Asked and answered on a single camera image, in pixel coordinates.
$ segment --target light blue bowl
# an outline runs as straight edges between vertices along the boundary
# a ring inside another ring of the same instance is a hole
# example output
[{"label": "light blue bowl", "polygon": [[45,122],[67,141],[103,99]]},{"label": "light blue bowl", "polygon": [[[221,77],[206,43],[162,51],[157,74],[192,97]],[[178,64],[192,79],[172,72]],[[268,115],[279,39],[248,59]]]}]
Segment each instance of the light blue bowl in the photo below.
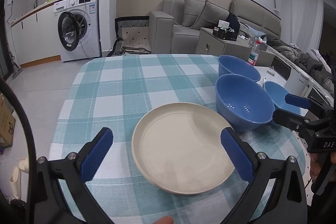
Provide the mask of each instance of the light blue bowl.
[{"label": "light blue bowl", "polygon": [[220,76],[215,84],[216,108],[235,131],[247,131],[272,120],[275,110],[268,93],[251,79],[234,74]]},{"label": "light blue bowl", "polygon": [[218,57],[218,74],[219,76],[227,74],[243,75],[255,82],[258,82],[261,78],[255,67],[231,55]]},{"label": "light blue bowl", "polygon": [[275,105],[275,109],[281,108],[298,115],[301,114],[301,110],[299,107],[287,104],[285,102],[285,97],[289,93],[285,88],[271,81],[266,81],[264,83],[264,88],[268,95],[271,97]]}]

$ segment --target metal screw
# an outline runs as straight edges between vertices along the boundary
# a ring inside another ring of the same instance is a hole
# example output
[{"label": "metal screw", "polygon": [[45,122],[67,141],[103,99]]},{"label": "metal screw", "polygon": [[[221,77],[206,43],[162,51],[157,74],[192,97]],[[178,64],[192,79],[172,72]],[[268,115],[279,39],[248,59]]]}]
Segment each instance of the metal screw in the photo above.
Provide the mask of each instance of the metal screw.
[{"label": "metal screw", "polygon": [[294,156],[289,156],[289,161],[291,163],[294,163],[294,162],[296,162],[296,158]]},{"label": "metal screw", "polygon": [[42,164],[42,163],[45,162],[45,160],[46,160],[46,157],[39,157],[38,160],[37,160],[37,162],[38,162],[39,164]]},{"label": "metal screw", "polygon": [[77,153],[75,153],[75,152],[72,152],[68,155],[69,160],[74,160],[76,157],[77,157]]},{"label": "metal screw", "polygon": [[260,158],[261,160],[264,160],[264,159],[266,159],[266,154],[263,153],[263,152],[259,152],[258,153],[258,158]]}]

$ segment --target slipper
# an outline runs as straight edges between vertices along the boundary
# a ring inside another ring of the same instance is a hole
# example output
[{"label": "slipper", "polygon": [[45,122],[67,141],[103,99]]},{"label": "slipper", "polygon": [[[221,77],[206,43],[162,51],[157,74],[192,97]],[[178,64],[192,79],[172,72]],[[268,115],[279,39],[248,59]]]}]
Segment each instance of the slipper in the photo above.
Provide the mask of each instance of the slipper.
[{"label": "slipper", "polygon": [[21,198],[21,170],[15,165],[12,176],[9,179],[10,187],[12,188],[13,196],[16,199]]},{"label": "slipper", "polygon": [[19,168],[26,173],[29,173],[29,159],[28,156],[24,159],[20,159]]}]

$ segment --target washing machine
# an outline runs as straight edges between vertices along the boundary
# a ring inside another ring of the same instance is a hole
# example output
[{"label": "washing machine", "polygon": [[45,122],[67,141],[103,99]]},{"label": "washing machine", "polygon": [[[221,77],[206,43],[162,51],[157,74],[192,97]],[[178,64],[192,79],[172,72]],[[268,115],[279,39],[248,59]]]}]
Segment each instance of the washing machine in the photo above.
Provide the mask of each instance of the washing machine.
[{"label": "washing machine", "polygon": [[54,15],[63,62],[101,56],[98,0],[61,0],[54,4]]}]

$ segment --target tablecloth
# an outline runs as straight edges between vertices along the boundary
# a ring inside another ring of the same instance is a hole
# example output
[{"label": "tablecloth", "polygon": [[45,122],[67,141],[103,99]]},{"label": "tablecloth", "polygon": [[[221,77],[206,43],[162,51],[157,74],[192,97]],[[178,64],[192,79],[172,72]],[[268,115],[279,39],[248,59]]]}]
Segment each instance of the tablecloth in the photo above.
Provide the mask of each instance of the tablecloth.
[{"label": "tablecloth", "polygon": [[[150,184],[137,170],[131,152],[137,122],[155,107],[192,102],[216,110],[217,60],[210,55],[135,55],[91,60],[81,68],[64,102],[49,160],[78,152],[102,127],[109,127],[114,143],[94,179],[86,185],[116,224],[153,223],[164,215],[172,216],[176,224],[220,223],[247,186],[236,170],[211,191],[174,195]],[[289,129],[265,125],[245,132],[241,138],[271,158],[284,160],[294,155],[304,172],[303,150]],[[81,218],[65,182],[60,183],[69,207]],[[271,186],[255,216],[265,206]]]}]

